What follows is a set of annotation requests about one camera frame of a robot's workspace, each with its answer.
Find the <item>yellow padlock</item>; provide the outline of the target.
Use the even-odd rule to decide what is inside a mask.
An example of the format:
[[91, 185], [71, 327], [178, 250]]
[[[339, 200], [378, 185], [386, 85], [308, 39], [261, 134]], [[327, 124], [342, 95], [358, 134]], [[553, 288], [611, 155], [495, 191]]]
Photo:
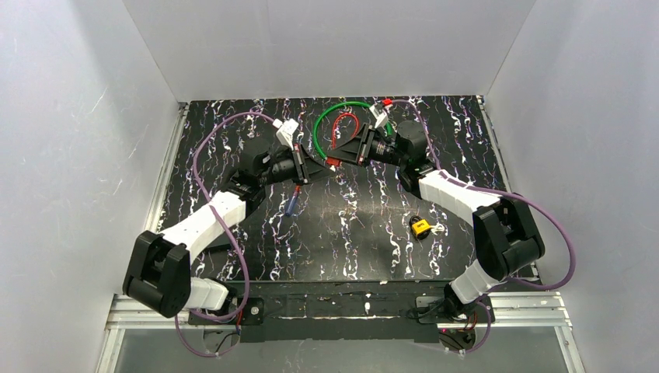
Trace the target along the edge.
[[414, 215], [409, 219], [409, 227], [412, 236], [416, 240], [426, 239], [432, 231], [432, 226], [427, 220], [418, 215]]

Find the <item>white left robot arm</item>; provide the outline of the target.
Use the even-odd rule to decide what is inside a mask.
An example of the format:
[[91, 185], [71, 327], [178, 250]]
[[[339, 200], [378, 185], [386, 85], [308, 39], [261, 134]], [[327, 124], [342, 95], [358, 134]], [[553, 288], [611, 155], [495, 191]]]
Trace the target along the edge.
[[184, 309], [224, 309], [229, 289], [220, 281], [194, 277], [193, 261], [260, 206], [267, 186], [288, 180], [303, 186], [332, 175], [332, 169], [300, 145], [246, 143], [239, 163], [209, 202], [162, 232], [146, 230], [136, 238], [122, 285], [124, 295], [166, 318]]

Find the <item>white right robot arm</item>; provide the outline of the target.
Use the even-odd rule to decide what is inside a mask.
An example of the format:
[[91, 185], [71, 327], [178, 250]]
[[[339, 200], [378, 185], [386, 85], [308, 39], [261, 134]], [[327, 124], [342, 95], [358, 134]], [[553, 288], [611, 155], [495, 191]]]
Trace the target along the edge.
[[427, 157], [423, 126], [406, 120], [395, 135], [364, 127], [360, 134], [327, 152], [327, 162], [397, 166], [403, 189], [453, 213], [474, 233], [476, 258], [445, 287], [446, 302], [459, 310], [472, 304], [522, 267], [541, 258], [545, 246], [529, 206], [497, 192], [478, 191], [439, 169]]

